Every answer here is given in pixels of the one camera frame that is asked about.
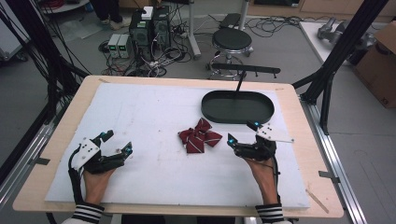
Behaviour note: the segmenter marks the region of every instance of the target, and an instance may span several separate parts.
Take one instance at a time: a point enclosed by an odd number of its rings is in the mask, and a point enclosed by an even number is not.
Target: black oval tray
[[[211,91],[202,99],[201,111],[216,123],[246,124],[248,120],[266,123],[274,115],[270,98],[254,91]]]

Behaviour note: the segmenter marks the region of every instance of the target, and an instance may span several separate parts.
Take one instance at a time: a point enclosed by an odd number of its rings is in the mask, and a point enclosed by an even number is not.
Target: desk
[[[50,159],[48,165],[36,165],[17,196],[13,207],[18,211],[66,212],[74,211],[73,203],[45,202],[47,191],[55,176],[59,160],[64,154],[75,130],[88,108],[97,87],[104,82],[133,83],[140,85],[162,85],[206,88],[235,88],[235,82],[146,77],[86,77],[74,100],[49,140],[41,158]],[[327,171],[318,146],[305,118],[294,88],[289,84],[245,82],[244,90],[275,91],[291,136],[295,139],[294,153],[301,168],[304,185],[311,207],[308,209],[286,209],[285,217],[341,217],[344,214],[338,196],[328,178],[318,176],[318,171]],[[253,207],[223,206],[180,206],[180,205],[136,205],[104,204],[108,213],[136,213],[192,216],[237,216],[253,217]]]

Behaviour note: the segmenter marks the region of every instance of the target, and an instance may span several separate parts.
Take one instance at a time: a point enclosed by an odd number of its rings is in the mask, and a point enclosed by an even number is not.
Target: stool
[[[247,33],[236,30],[233,28],[223,28],[217,30],[212,37],[213,46],[219,51],[216,52],[215,57],[206,65],[206,69],[211,70],[210,78],[214,75],[220,75],[223,77],[232,77],[235,80],[235,77],[240,76],[241,73],[237,72],[233,74],[231,71],[222,70],[222,69],[213,69],[213,63],[240,63],[243,64],[242,61],[233,56],[235,53],[244,53],[247,56],[250,55],[251,48],[251,37]],[[225,58],[225,61],[220,62],[219,58]]]

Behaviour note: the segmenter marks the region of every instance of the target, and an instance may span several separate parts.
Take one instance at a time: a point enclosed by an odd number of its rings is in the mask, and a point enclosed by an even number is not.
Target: floor
[[[218,15],[216,18],[221,20],[223,17]],[[84,24],[99,25],[93,13],[82,10],[64,13],[58,20],[60,23],[81,20]],[[218,26],[205,16],[196,19],[196,28],[201,24],[200,30],[195,33],[213,33]],[[116,33],[125,32],[128,32],[127,28]],[[284,26],[272,37],[259,37],[249,29],[246,32],[253,39],[254,52],[250,57],[241,57],[244,63],[281,69],[277,78],[248,74],[246,81],[291,84],[314,73],[321,65],[302,30],[297,27]],[[103,27],[102,31],[85,39],[68,41],[67,46],[92,74],[101,74],[106,69],[106,59],[98,51],[98,46],[111,34],[113,31]],[[164,77],[208,78],[205,65],[216,50],[211,47],[209,35],[197,35],[196,38],[202,57],[196,61],[166,66],[167,74]],[[60,46],[59,39],[55,38],[54,42]],[[0,164],[3,164],[47,102],[46,88],[44,78],[32,61],[12,61],[0,67]],[[296,91],[303,93],[305,89],[302,87]],[[342,66],[334,78],[329,132],[367,222],[395,223],[396,179],[392,172],[396,169],[396,153],[393,151],[396,146],[396,109],[384,108],[353,74],[352,66]],[[1,223],[25,223],[26,220],[30,223],[48,223],[45,214],[16,212],[12,209],[12,201],[22,182],[16,186],[0,211]],[[59,222],[69,216],[65,213],[55,214]],[[194,218],[167,217],[167,222],[194,223]],[[339,219],[300,218],[297,223],[319,222],[350,223],[347,215]],[[101,223],[110,223],[110,217],[104,216]]]

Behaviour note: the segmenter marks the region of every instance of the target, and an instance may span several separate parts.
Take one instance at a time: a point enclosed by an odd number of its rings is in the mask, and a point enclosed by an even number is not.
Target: white surface
[[[102,84],[58,167],[47,201],[72,202],[67,162],[83,137],[114,131],[101,145],[113,155],[132,141],[134,153],[112,176],[104,203],[253,206],[262,203],[260,190],[245,161],[227,146],[227,133],[253,143],[246,125],[210,122],[223,139],[205,146],[204,154],[187,154],[177,133],[195,127],[201,101],[211,89],[132,84]],[[261,91],[274,102],[272,125],[287,131],[274,91]],[[291,143],[277,143],[279,194],[284,207],[309,207]]]
[[[318,58],[322,63],[326,61],[327,57],[329,57],[330,52],[332,52],[332,48],[334,45],[329,42],[327,39],[319,39],[318,38],[318,28],[322,27],[326,22],[306,22],[300,21],[300,26],[305,34],[305,37],[309,40],[311,47],[314,49]],[[332,25],[332,31],[334,32],[339,23],[335,22]],[[350,65],[349,62],[344,61],[343,65]]]
[[[152,18],[152,7],[143,7],[146,13],[142,13],[143,21],[150,21]]]

